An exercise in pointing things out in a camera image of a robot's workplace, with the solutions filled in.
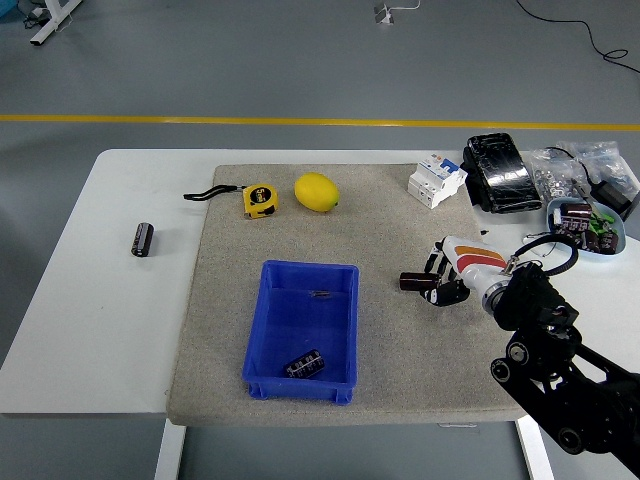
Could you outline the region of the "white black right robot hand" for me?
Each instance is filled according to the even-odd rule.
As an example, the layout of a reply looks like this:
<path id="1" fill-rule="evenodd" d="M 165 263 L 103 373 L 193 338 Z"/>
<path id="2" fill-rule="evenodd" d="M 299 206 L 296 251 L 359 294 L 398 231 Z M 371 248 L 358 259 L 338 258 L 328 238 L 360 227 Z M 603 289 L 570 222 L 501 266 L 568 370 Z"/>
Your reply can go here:
<path id="1" fill-rule="evenodd" d="M 492 313 L 492 304 L 509 283 L 506 267 L 502 255 L 488 245 L 449 235 L 431 250 L 424 271 L 435 279 L 421 288 L 420 295 L 444 307 L 461 303 L 475 292 L 483 309 Z"/>

